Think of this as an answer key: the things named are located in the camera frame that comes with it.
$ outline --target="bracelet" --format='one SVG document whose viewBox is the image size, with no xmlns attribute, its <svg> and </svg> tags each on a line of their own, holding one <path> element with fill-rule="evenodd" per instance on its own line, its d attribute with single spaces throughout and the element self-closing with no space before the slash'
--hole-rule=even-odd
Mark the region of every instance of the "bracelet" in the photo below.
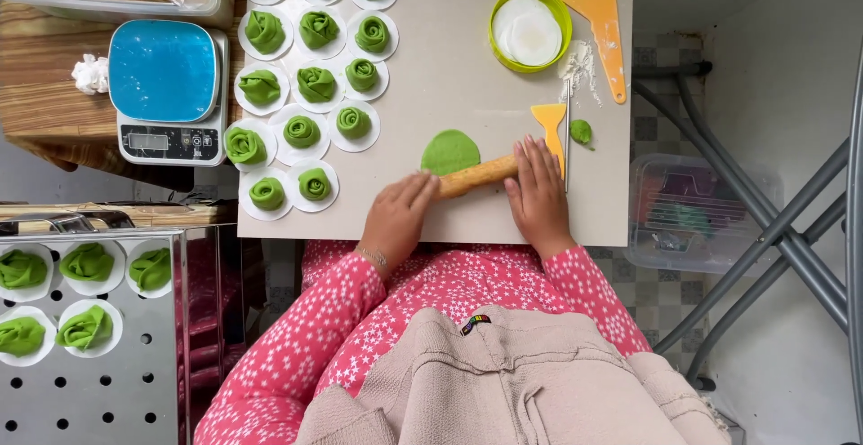
<svg viewBox="0 0 863 445">
<path fill-rule="evenodd" d="M 360 245 L 357 245 L 356 250 L 358 252 L 361 252 L 363 255 L 372 258 L 372 260 L 374 260 L 375 263 L 378 263 L 378 265 L 380 265 L 381 268 L 383 268 L 384 270 L 387 268 L 387 257 L 383 256 L 381 250 L 377 249 L 377 247 L 374 248 L 374 253 L 361 247 Z"/>
</svg>

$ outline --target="beige hoodie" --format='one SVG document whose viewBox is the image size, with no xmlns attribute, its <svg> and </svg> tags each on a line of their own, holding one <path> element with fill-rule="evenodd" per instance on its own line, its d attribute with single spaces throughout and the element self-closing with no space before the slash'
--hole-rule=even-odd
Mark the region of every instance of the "beige hoodie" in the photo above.
<svg viewBox="0 0 863 445">
<path fill-rule="evenodd" d="M 297 445 L 729 445 L 723 423 L 662 357 L 624 359 L 581 314 L 480 307 L 462 335 L 432 308 L 352 398 L 312 400 Z"/>
</svg>

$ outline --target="rolled green dough circle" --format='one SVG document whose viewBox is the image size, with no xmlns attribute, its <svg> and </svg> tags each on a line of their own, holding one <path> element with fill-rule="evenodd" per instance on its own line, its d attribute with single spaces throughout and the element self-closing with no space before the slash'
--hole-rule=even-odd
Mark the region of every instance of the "rolled green dough circle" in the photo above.
<svg viewBox="0 0 863 445">
<path fill-rule="evenodd" d="M 480 150 L 470 137 L 459 130 L 443 130 L 426 145 L 419 166 L 443 177 L 479 163 Z"/>
</svg>

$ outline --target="hand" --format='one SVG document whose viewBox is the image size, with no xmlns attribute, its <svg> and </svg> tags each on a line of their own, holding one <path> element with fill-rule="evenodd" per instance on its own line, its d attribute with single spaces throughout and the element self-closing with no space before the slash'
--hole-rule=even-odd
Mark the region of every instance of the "hand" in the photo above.
<svg viewBox="0 0 863 445">
<path fill-rule="evenodd" d="M 395 267 L 417 247 L 426 211 L 439 190 L 440 179 L 437 175 L 417 172 L 384 187 L 381 194 L 374 198 L 357 248 L 383 256 L 386 267 L 359 252 L 374 265 L 382 279 L 387 279 Z"/>
<path fill-rule="evenodd" d="M 525 137 L 524 146 L 516 142 L 513 149 L 519 163 L 519 182 L 507 178 L 503 185 L 515 226 L 543 260 L 575 247 L 557 156 L 549 152 L 544 139 L 534 142 L 530 135 Z"/>
</svg>

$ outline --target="kitchen scale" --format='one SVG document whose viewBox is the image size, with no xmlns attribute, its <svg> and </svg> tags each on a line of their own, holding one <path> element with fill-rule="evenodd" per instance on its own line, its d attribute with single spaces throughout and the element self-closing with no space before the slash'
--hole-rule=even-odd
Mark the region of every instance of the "kitchen scale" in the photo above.
<svg viewBox="0 0 863 445">
<path fill-rule="evenodd" d="M 205 111 L 202 119 L 178 122 L 137 120 L 121 112 L 120 107 L 118 107 L 118 99 L 112 93 L 111 100 L 115 107 L 118 107 L 116 131 L 121 147 L 120 152 L 126 160 L 133 164 L 142 165 L 191 165 L 194 167 L 216 167 L 224 161 L 225 151 L 222 146 L 222 136 L 228 125 L 228 78 L 231 66 L 231 44 L 224 32 L 207 30 L 206 33 L 209 34 L 216 46 L 216 71 L 219 73 L 221 69 L 221 73 L 219 73 L 220 76 L 216 76 L 214 81 L 217 83 L 218 89 L 215 90 L 217 92 L 213 94 L 211 102 L 209 98 L 206 98 L 206 94 L 204 95 L 204 103 L 209 104 L 209 109 Z M 131 79 L 134 85 L 135 78 L 132 77 Z M 189 85 L 183 87 L 195 85 L 192 80 L 176 81 L 189 82 Z M 124 83 L 129 85 L 129 80 L 124 80 Z"/>
</svg>

